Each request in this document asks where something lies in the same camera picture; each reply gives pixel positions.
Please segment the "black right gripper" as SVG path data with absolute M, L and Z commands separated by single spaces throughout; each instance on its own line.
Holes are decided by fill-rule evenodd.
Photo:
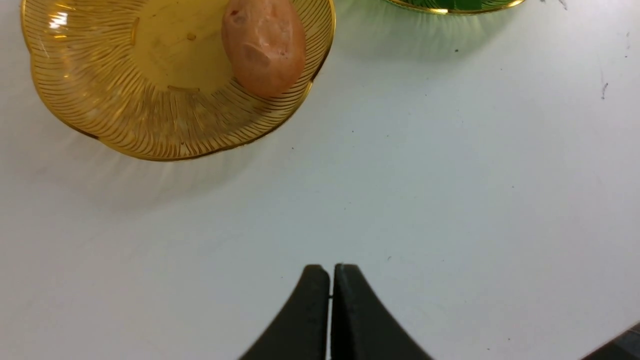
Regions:
M 584 360 L 639 360 L 640 323 L 618 335 L 612 341 L 599 347 Z

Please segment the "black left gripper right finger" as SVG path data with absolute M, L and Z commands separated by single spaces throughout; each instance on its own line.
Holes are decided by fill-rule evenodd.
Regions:
M 356 264 L 334 267 L 332 360 L 430 360 L 377 297 Z

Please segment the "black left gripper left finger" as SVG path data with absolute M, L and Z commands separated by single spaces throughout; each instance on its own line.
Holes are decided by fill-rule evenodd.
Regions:
M 321 265 L 306 265 L 288 300 L 243 360 L 324 360 L 330 277 Z

